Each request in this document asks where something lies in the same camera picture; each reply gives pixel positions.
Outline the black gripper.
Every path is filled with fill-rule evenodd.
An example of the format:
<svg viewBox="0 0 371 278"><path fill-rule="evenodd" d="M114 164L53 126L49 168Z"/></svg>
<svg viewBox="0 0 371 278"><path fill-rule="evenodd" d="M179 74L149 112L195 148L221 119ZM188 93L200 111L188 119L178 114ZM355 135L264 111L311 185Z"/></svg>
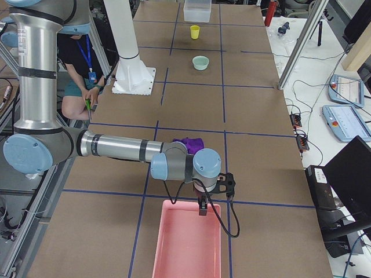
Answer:
<svg viewBox="0 0 371 278"><path fill-rule="evenodd" d="M206 216L208 213L208 200L213 193L205 192L205 190L198 185L193 185L193 191L198 198L199 216Z"/></svg>

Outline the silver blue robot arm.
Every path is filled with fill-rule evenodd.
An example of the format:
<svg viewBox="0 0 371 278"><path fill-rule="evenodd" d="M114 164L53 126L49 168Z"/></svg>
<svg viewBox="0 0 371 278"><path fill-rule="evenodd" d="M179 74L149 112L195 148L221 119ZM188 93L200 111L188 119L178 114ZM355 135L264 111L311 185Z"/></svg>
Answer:
<svg viewBox="0 0 371 278"><path fill-rule="evenodd" d="M200 215L219 193L221 159L209 148L190 154L181 142L157 142L96 134L62 126L56 119L57 34L87 34L88 1L10 1L17 25L20 119L3 146L17 171L35 174L75 156L106 156L150 164L154 179L191 183Z"/></svg>

